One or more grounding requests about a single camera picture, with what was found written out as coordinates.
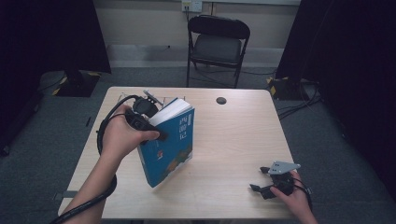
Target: black curtain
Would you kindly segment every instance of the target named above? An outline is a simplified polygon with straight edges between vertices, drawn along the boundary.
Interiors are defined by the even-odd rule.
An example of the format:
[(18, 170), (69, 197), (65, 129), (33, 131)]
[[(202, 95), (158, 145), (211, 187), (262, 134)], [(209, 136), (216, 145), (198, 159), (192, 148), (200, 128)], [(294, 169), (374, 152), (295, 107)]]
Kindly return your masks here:
[(92, 0), (0, 1), (0, 149), (41, 76), (70, 64), (111, 73)]
[(276, 77), (319, 82), (347, 139), (396, 200), (395, 11), (394, 1), (303, 0)]

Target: folding chair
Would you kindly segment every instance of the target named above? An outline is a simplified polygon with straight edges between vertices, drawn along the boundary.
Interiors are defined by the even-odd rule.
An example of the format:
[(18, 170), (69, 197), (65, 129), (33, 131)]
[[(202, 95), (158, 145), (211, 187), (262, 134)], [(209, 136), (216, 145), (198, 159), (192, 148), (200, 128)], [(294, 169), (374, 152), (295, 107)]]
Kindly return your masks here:
[[(197, 63), (234, 68), (233, 87), (236, 88), (250, 38), (248, 26), (239, 20), (199, 15), (189, 20), (188, 30), (189, 56), (186, 86), (189, 87), (190, 63), (193, 62), (195, 70), (197, 70)], [(192, 34), (198, 34), (195, 43), (192, 40)]]

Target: person's right hand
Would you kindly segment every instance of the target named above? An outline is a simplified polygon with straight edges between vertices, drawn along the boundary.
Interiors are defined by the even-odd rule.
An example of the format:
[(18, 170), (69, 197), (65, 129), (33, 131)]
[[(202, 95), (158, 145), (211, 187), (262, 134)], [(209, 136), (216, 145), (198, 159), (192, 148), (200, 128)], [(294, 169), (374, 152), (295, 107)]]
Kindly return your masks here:
[[(290, 171), (293, 178), (301, 181), (300, 175), (294, 171)], [(303, 187), (300, 181), (294, 181), (294, 184)], [(270, 190), (279, 198), (289, 210), (297, 216), (297, 218), (304, 224), (318, 223), (311, 209), (308, 205), (308, 200), (306, 199), (305, 193), (297, 188), (294, 188), (294, 192), (291, 195), (286, 195), (276, 187), (271, 187)]]

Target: book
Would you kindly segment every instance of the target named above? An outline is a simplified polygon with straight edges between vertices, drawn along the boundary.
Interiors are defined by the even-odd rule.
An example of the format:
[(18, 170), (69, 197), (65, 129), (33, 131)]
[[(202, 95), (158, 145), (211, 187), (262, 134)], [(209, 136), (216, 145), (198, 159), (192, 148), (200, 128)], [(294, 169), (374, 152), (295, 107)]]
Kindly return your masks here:
[(148, 120), (167, 134), (164, 141), (147, 141), (137, 148), (152, 188), (192, 158), (194, 112), (192, 105), (176, 98)]

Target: black cable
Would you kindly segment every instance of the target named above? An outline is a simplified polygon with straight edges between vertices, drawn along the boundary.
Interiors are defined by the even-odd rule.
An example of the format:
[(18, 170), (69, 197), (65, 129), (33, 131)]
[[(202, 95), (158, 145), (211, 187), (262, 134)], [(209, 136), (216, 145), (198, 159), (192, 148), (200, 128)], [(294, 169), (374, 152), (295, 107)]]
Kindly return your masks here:
[[(105, 129), (107, 127), (107, 124), (114, 119), (116, 116), (120, 116), (120, 115), (125, 115), (125, 114), (117, 114), (114, 115), (114, 112), (120, 107), (120, 105), (122, 105), (124, 102), (126, 102), (129, 99), (135, 98), (136, 100), (139, 99), (140, 97), (136, 96), (136, 95), (130, 95), (125, 97), (124, 99), (120, 100), (111, 110), (110, 112), (107, 114), (107, 116), (105, 117), (105, 119), (102, 121), (102, 123), (100, 124), (99, 127), (99, 131), (97, 132), (97, 138), (96, 138), (96, 144), (98, 147), (98, 152), (99, 155), (102, 154), (102, 149), (103, 149), (103, 136), (105, 134)], [(114, 175), (113, 179), (111, 180), (110, 186), (108, 187), (108, 189), (105, 190), (105, 192), (103, 192), (102, 194), (96, 196), (95, 198), (63, 213), (62, 215), (60, 215), (59, 217), (55, 218), (54, 220), (51, 221), (50, 224), (55, 224), (55, 223), (63, 223), (65, 222), (67, 219), (76, 216), (77, 214), (80, 214), (81, 212), (93, 207), (94, 205), (98, 204), (99, 202), (101, 202), (102, 200), (106, 199), (108, 196), (110, 196), (114, 190), (117, 187), (117, 176)]]
[(186, 14), (187, 22), (189, 22), (190, 21), (190, 8), (184, 7), (184, 13)]
[(293, 180), (297, 180), (298, 182), (300, 182), (301, 185), (303, 185), (303, 188), (308, 189), (308, 187), (303, 183), (303, 181), (301, 181), (297, 178), (293, 178)]
[(311, 212), (312, 212), (314, 208), (313, 208), (313, 205), (312, 205), (311, 194), (309, 193), (308, 189), (307, 188), (302, 188), (302, 187), (300, 187), (298, 185), (294, 185), (294, 187), (297, 188), (297, 189), (302, 190), (305, 193), (306, 200), (308, 201), (309, 209), (311, 209)]
[(298, 107), (296, 107), (296, 108), (294, 108), (294, 109), (285, 111), (285, 112), (283, 112), (283, 113), (281, 113), (281, 114), (278, 115), (279, 120), (284, 119), (284, 118), (286, 118), (287, 116), (289, 116), (289, 115), (291, 115), (291, 114), (294, 114), (295, 112), (297, 112), (297, 111), (299, 111), (300, 109), (303, 109), (303, 108), (305, 108), (305, 107), (307, 107), (307, 106), (315, 105), (315, 104), (317, 104), (317, 103), (320, 102), (320, 101), (321, 101), (321, 97), (319, 97), (316, 101), (314, 101), (314, 102), (312, 102), (312, 103), (309, 103), (309, 104), (306, 104), (306, 105), (299, 105)]
[(287, 116), (299, 111), (300, 109), (303, 109), (305, 107), (309, 107), (309, 106), (314, 105), (314, 104), (318, 103), (319, 101), (321, 101), (321, 97), (319, 97), (315, 101), (317, 93), (318, 93), (318, 86), (315, 87), (315, 93), (314, 93), (314, 95), (311, 97), (311, 99), (308, 102), (304, 101), (302, 104), (299, 104), (299, 105), (286, 106), (286, 107), (277, 109), (276, 111), (290, 108), (290, 110), (278, 114), (279, 119), (284, 119), (285, 117), (287, 117)]

